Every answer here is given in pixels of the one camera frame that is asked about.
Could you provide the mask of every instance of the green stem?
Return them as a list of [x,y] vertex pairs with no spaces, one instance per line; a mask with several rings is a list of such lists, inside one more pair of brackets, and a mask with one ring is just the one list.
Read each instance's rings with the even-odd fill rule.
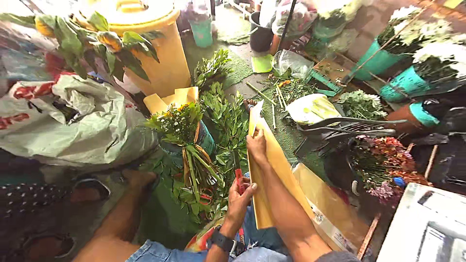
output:
[[221,184],[220,186],[221,187],[224,187],[225,186],[225,183],[223,182],[223,179],[221,179],[216,173],[215,171],[212,169],[212,167],[210,165],[208,165],[198,154],[198,150],[196,148],[194,148],[194,146],[192,145],[187,145],[186,146],[186,151],[190,151],[190,153],[199,160],[199,162],[201,162],[202,165],[204,165],[207,170],[210,172],[210,174],[217,180],[217,181],[220,181]]
[[194,188],[194,195],[196,196],[196,201],[201,202],[201,197],[199,196],[198,184],[196,183],[196,177],[194,176],[194,168],[192,165],[191,154],[186,150],[186,157],[188,158],[189,163],[189,173],[191,173],[192,187]]

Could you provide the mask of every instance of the yellow wrapping paper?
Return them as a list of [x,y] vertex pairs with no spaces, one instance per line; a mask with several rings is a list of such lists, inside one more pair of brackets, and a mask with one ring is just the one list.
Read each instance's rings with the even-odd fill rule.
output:
[[167,110],[167,107],[174,103],[178,108],[186,103],[195,102],[199,97],[199,88],[197,86],[188,88],[175,89],[175,94],[160,98],[157,94],[144,98],[144,104],[151,114],[161,113]]
[[356,209],[347,205],[304,164],[299,163],[294,168],[293,174],[306,197],[325,217],[312,220],[318,234],[332,250],[351,250],[355,254],[369,230],[369,226],[357,216]]
[[[310,218],[314,218],[314,213],[308,204],[306,196],[304,195],[302,189],[299,187],[298,181],[291,171],[291,166],[288,163],[283,150],[278,144],[278,141],[275,139],[274,134],[263,118],[259,117],[258,114],[251,113],[249,118],[249,135],[254,134],[254,128],[256,126],[264,130],[264,136],[267,141],[267,158],[270,161],[270,165],[275,170],[285,187],[304,208],[308,216]],[[247,158],[249,162],[251,182],[257,183],[258,185],[257,192],[253,196],[256,227],[257,229],[271,228],[274,226],[274,222],[272,220],[269,205],[273,203],[269,203],[267,200],[267,196],[264,191],[264,183],[262,180],[263,176],[259,166],[254,161],[254,159],[249,157],[249,153]]]

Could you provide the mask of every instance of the teal bucket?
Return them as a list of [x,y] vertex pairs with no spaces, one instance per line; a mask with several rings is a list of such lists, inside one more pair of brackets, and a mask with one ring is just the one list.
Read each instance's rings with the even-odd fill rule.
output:
[[[173,162],[178,166],[183,166],[183,147],[172,143],[159,140],[160,147],[164,152],[169,154],[173,159]],[[215,152],[215,142],[207,129],[204,122],[200,121],[199,135],[196,144],[200,145],[208,155],[212,155]]]
[[205,21],[189,21],[189,24],[198,47],[206,48],[212,45],[212,18]]
[[[368,60],[377,50],[380,49],[380,45],[375,39],[370,45],[367,52],[359,59],[356,63],[356,66],[353,67],[351,72],[356,71],[356,69],[362,65],[366,60]],[[404,58],[404,55],[394,55],[385,50],[380,50],[374,57],[372,57],[367,63],[364,64],[355,74],[354,78],[369,81],[372,80],[372,76],[368,73],[370,71],[374,75],[381,74],[385,72],[390,66],[394,65],[396,62]]]
[[425,127],[436,126],[440,123],[433,115],[422,107],[422,102],[412,103],[409,105],[411,114]]
[[387,102],[401,102],[414,93],[427,91],[431,87],[422,79],[414,70],[413,66],[403,71],[397,77],[393,78],[388,84],[380,90],[380,97]]

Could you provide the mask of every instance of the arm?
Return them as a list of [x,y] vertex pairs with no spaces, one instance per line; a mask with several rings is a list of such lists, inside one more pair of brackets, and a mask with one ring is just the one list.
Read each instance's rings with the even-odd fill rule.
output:
[[[251,201],[253,194],[257,189],[257,184],[253,183],[249,186],[249,178],[240,178],[240,183],[246,188],[245,192],[240,195],[238,182],[235,179],[230,193],[228,195],[228,212],[226,213],[225,222],[220,228],[220,233],[229,239],[234,239],[236,233],[243,225],[246,208]],[[228,253],[217,245],[213,245],[207,253],[205,262],[227,262]]]
[[247,137],[249,154],[262,170],[267,199],[275,226],[294,261],[315,261],[331,249],[317,234],[311,219],[275,173],[266,156],[263,130]]
[[78,253],[74,262],[124,262],[139,249],[130,242],[137,231],[141,205],[157,177],[151,172],[124,171],[129,179],[123,196],[103,219],[91,240]]

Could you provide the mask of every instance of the yellow plastic bin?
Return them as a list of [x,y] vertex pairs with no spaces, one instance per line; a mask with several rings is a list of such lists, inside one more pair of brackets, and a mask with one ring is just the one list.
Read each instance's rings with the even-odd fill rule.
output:
[[153,58],[138,54],[150,82],[141,79],[131,70],[126,75],[141,91],[150,96],[157,93],[160,97],[173,95],[175,89],[191,86],[191,75],[181,44],[176,19],[180,11],[170,0],[86,0],[81,2],[78,19],[86,20],[94,11],[103,15],[110,30],[123,35],[124,31],[147,33],[157,30],[163,38],[152,40],[160,63]]

